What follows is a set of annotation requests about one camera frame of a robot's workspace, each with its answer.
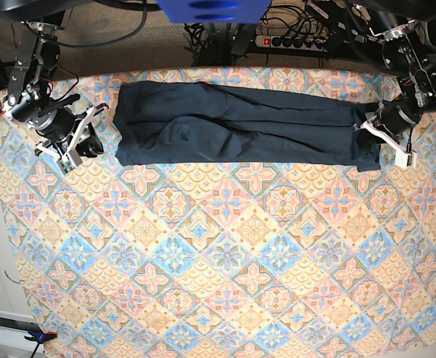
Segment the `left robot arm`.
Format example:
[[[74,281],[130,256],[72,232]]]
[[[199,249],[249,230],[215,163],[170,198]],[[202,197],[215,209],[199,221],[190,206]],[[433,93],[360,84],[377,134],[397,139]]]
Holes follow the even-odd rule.
[[[436,1],[346,1],[344,25],[353,51],[374,68],[396,77],[401,95],[381,101],[357,130],[362,143],[388,144],[404,166],[414,159],[401,147],[422,116],[436,112],[436,68],[417,32],[436,17]]]

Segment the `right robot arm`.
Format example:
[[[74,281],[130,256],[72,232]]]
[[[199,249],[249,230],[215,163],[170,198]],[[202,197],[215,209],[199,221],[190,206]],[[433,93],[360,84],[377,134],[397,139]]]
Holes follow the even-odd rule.
[[[92,118],[105,104],[75,115],[69,107],[80,95],[55,99],[49,89],[60,56],[55,33],[62,28],[65,12],[80,4],[80,1],[0,1],[1,17],[26,26],[10,72],[4,113],[12,122],[27,125],[42,137],[35,154],[51,157],[63,173],[76,169],[83,158],[96,158],[104,152]]]

